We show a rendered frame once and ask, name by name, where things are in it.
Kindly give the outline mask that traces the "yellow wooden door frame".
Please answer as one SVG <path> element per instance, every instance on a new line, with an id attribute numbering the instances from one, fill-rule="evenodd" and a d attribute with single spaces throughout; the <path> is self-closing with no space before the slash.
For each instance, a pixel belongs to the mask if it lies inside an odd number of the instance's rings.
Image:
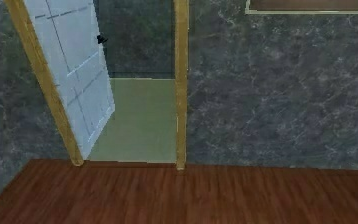
<path id="1" fill-rule="evenodd" d="M 52 78 L 48 63 L 35 33 L 24 0 L 3 0 L 19 34 L 27 58 L 54 118 L 63 143 L 74 166 L 84 159 L 67 118 L 66 110 Z M 188 75 L 188 0 L 174 0 L 175 11 L 175 96 L 176 96 L 176 169 L 186 167 L 187 75 Z"/>

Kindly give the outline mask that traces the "pale blue room door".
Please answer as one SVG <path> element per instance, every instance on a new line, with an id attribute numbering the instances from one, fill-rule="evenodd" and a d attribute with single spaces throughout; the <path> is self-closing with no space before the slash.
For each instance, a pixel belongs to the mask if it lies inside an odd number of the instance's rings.
<path id="1" fill-rule="evenodd" d="M 115 111 L 94 0 L 24 0 L 83 158 Z"/>

